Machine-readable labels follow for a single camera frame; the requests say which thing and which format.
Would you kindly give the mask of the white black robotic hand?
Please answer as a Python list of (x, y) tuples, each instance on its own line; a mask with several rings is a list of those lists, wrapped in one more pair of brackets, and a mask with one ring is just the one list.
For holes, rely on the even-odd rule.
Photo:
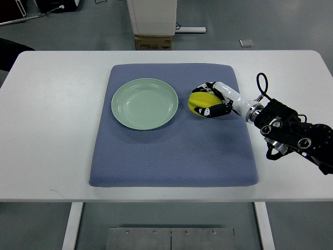
[(253, 123), (264, 108), (258, 101), (244, 99), (237, 91), (222, 82), (206, 82), (195, 88), (192, 93), (194, 92), (211, 93), (223, 101), (223, 104), (207, 108), (204, 111), (204, 117), (206, 118), (225, 116), (235, 112), (242, 116), (246, 122)]

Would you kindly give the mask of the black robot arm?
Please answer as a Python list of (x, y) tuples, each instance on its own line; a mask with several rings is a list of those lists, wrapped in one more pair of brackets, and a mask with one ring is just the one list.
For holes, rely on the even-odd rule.
[(258, 100), (266, 97), (269, 102), (251, 121), (267, 141), (266, 158), (277, 160), (295, 152), (317, 165), (324, 175), (332, 174), (332, 128), (308, 123), (305, 115), (302, 121), (297, 111), (269, 97), (264, 73), (258, 73), (257, 86), (261, 92)]

